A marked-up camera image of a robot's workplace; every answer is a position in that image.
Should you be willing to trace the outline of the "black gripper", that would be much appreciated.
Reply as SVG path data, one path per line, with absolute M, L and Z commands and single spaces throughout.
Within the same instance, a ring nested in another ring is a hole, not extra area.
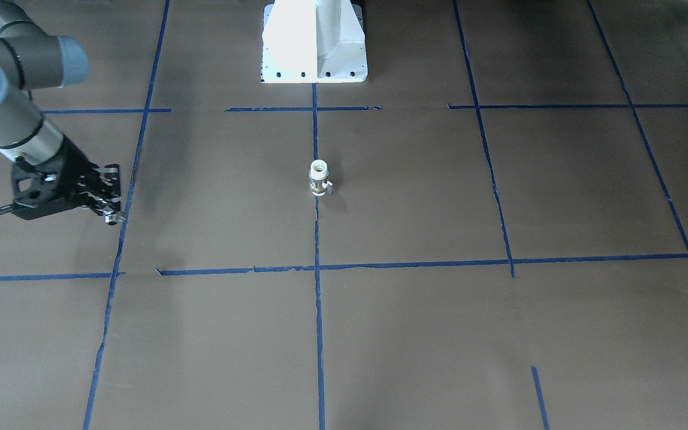
M 51 166 L 57 176 L 54 198 L 51 200 L 53 210 L 85 207 L 102 218 L 104 213 L 123 212 L 118 164 L 106 164 L 99 168 L 68 136 L 63 136 L 60 149 L 51 159 Z

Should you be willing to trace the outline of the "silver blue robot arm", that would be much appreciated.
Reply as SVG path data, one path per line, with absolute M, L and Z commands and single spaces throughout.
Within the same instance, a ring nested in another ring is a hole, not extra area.
M 79 84 L 88 56 L 71 36 L 49 35 L 21 6 L 0 1 L 0 154 L 11 161 L 13 213 L 34 220 L 87 208 L 106 224 L 125 221 L 117 164 L 94 164 L 46 114 L 30 93 Z

